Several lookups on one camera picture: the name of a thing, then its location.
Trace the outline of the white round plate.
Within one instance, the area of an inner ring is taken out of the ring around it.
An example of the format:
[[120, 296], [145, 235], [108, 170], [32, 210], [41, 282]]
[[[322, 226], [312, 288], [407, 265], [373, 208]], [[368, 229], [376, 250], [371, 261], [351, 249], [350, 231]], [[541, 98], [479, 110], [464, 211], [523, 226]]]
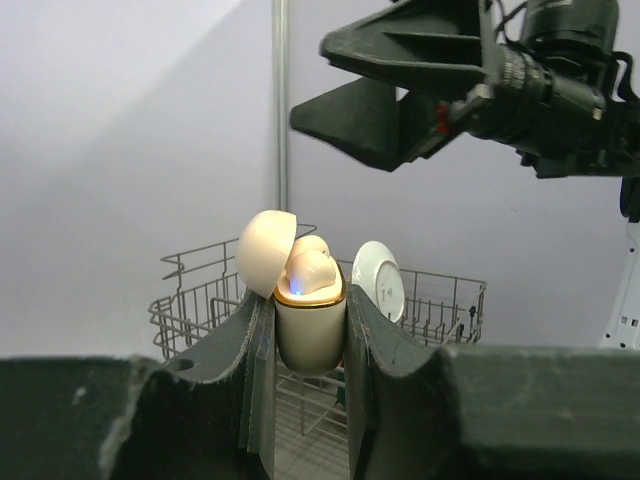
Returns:
[[358, 285], [382, 315], [397, 323], [404, 313], [405, 290], [400, 268], [391, 250], [370, 240], [356, 253], [351, 283]]

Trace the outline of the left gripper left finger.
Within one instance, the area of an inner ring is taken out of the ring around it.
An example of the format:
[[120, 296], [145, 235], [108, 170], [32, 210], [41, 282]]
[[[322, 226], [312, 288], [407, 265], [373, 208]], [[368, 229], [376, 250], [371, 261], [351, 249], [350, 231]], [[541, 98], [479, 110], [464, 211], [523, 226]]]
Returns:
[[275, 306], [247, 294], [165, 363], [145, 357], [1, 363], [5, 479], [270, 479]]

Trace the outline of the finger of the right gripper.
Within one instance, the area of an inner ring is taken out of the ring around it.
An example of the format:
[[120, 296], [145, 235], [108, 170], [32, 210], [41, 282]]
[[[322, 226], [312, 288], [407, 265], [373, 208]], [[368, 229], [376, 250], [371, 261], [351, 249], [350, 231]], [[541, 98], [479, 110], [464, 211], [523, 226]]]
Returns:
[[448, 105], [419, 92], [361, 78], [295, 106], [290, 127], [359, 163], [393, 172], [450, 143]]

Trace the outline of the beige earbud charging case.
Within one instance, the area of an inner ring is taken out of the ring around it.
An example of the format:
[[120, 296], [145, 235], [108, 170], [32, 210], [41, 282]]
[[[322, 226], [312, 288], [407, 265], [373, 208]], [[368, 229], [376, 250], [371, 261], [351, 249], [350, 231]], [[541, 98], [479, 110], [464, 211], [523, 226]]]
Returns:
[[289, 291], [285, 269], [297, 237], [295, 214], [265, 210], [255, 215], [239, 238], [236, 268], [253, 293], [275, 303], [275, 333], [280, 357], [292, 372], [322, 376], [341, 362], [345, 345], [347, 285], [337, 274], [333, 286], [308, 295]]

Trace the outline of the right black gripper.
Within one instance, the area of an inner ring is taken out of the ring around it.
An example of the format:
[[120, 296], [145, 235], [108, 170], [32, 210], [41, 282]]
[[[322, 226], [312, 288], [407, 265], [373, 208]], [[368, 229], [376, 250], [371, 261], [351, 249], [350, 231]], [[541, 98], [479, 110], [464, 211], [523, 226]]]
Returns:
[[633, 58], [614, 48], [618, 2], [528, 1], [525, 9], [519, 40], [495, 49], [494, 79], [485, 80], [484, 1], [398, 1], [326, 34], [320, 55], [410, 91], [466, 93], [477, 84], [465, 100], [438, 105], [425, 158], [466, 132], [513, 147], [541, 179], [638, 176], [639, 99]]

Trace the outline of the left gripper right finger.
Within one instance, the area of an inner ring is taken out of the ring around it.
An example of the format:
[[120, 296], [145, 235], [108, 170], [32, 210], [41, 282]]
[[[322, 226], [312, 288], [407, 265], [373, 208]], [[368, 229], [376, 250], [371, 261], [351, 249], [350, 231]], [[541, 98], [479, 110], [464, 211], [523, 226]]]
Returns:
[[354, 479], [635, 479], [639, 356], [599, 348], [427, 347], [347, 291]]

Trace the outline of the white earbud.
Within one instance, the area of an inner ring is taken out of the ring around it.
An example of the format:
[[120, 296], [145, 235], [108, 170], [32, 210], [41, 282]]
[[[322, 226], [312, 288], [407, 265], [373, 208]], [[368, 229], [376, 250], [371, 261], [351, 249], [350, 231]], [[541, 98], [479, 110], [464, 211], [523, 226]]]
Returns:
[[307, 250], [293, 257], [285, 269], [289, 291], [308, 295], [336, 283], [337, 274], [331, 258], [318, 250]]
[[307, 235], [294, 242], [287, 266], [324, 264], [329, 258], [327, 242], [318, 235]]

